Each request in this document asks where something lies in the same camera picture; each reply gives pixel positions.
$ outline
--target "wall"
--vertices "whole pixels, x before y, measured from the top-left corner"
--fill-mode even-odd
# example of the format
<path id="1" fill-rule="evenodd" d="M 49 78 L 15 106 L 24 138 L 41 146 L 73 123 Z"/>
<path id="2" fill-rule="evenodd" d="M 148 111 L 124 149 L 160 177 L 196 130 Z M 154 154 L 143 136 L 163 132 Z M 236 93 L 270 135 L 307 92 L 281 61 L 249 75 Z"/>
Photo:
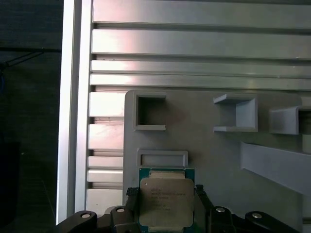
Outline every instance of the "wall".
<path id="1" fill-rule="evenodd" d="M 63 1 L 1 1 L 0 15 L 0 47 L 61 49 Z M 1 51 L 0 62 L 24 54 Z M 60 59 L 46 53 L 4 71 L 0 131 L 20 143 L 17 217 L 8 232 L 55 223 Z"/>

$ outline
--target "square slot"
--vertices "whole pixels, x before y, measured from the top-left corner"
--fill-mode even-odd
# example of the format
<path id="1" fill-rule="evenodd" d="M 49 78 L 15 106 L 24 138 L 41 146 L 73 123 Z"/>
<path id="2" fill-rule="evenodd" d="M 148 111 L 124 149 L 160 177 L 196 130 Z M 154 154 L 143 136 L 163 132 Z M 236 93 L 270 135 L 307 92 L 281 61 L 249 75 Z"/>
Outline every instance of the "square slot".
<path id="1" fill-rule="evenodd" d="M 167 106 L 165 94 L 137 94 L 135 104 L 135 130 L 164 131 Z"/>
<path id="2" fill-rule="evenodd" d="M 188 152 L 185 150 L 138 150 L 137 166 L 188 167 Z"/>
<path id="3" fill-rule="evenodd" d="M 214 104 L 220 105 L 220 126 L 215 126 L 214 131 L 258 131 L 256 96 L 226 94 L 215 98 Z"/>

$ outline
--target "gray plastic holder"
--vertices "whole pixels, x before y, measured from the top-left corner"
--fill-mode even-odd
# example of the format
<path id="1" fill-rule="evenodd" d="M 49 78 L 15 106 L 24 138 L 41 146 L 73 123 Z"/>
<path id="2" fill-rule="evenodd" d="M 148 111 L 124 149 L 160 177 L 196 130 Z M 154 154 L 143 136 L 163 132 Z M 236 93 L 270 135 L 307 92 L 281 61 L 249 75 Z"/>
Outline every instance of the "gray plastic holder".
<path id="1" fill-rule="evenodd" d="M 311 134 L 311 107 L 271 109 L 269 115 L 270 133 Z"/>
<path id="2" fill-rule="evenodd" d="M 133 103 L 135 113 L 133 129 L 146 131 L 165 131 L 165 124 L 150 122 L 148 118 L 149 108 L 156 107 L 157 105 L 163 105 L 165 98 L 165 92 L 136 92 Z"/>
<path id="3" fill-rule="evenodd" d="M 188 167 L 188 152 L 181 150 L 138 150 L 137 167 Z"/>
<path id="4" fill-rule="evenodd" d="M 241 168 L 311 196 L 311 155 L 241 143 Z"/>
<path id="5" fill-rule="evenodd" d="M 155 92 L 145 89 L 144 93 Z M 269 110 L 301 105 L 296 94 L 256 92 L 258 133 L 215 133 L 215 126 L 236 125 L 236 104 L 214 104 L 229 91 L 159 90 L 165 101 L 147 106 L 148 121 L 163 124 L 165 131 L 133 129 L 133 103 L 142 90 L 129 91 L 124 105 L 123 201 L 126 189 L 139 185 L 137 152 L 140 150 L 188 151 L 188 168 L 195 169 L 196 184 L 204 185 L 209 198 L 229 206 L 236 215 L 259 210 L 296 229 L 301 228 L 302 195 L 246 169 L 241 169 L 241 141 L 284 150 L 300 150 L 301 138 L 269 133 Z M 249 93 L 233 92 L 235 95 Z"/>
<path id="6" fill-rule="evenodd" d="M 234 118 L 232 126 L 215 126 L 214 131 L 222 132 L 257 132 L 258 131 L 258 104 L 256 95 L 225 94 L 214 98 L 214 104 L 227 108 L 228 114 Z"/>

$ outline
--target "rectangular slot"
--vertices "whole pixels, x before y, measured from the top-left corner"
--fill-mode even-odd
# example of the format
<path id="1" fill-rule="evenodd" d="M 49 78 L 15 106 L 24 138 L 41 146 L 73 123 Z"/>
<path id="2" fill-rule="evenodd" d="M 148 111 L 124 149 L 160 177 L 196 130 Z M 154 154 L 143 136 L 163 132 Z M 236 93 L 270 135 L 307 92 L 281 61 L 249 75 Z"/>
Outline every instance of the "rectangular slot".
<path id="1" fill-rule="evenodd" d="M 311 134 L 311 110 L 299 109 L 298 122 L 300 134 Z"/>
<path id="2" fill-rule="evenodd" d="M 139 150 L 137 166 L 187 167 L 188 152 L 181 150 Z"/>

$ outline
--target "gray tray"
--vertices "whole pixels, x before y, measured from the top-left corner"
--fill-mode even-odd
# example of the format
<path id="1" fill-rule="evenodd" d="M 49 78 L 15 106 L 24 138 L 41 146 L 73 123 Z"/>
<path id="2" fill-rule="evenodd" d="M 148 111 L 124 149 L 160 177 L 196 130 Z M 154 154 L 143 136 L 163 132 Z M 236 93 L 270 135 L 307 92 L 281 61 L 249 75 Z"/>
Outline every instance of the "gray tray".
<path id="1" fill-rule="evenodd" d="M 269 110 L 301 105 L 301 98 L 296 94 L 246 94 L 250 100 L 252 96 L 256 100 L 249 111 L 255 111 L 251 114 L 258 115 L 258 119 L 251 118 L 255 125 L 251 123 L 251 127 L 241 129 L 238 122 L 241 124 L 243 120 L 237 118 L 243 116 L 236 110 L 239 103 L 214 103 L 214 98 L 225 94 L 242 93 L 140 90 L 126 94 L 123 200 L 128 187 L 138 186 L 138 150 L 187 151 L 189 167 L 195 169 L 196 184 L 204 185 L 215 205 L 225 206 L 242 217 L 249 211 L 263 211 L 301 230 L 302 195 L 241 169 L 240 160 L 241 141 L 301 150 L 300 135 L 269 133 Z M 249 113 L 245 114 L 249 124 Z M 217 126 L 234 130 L 215 132 L 214 129 L 224 129 Z"/>

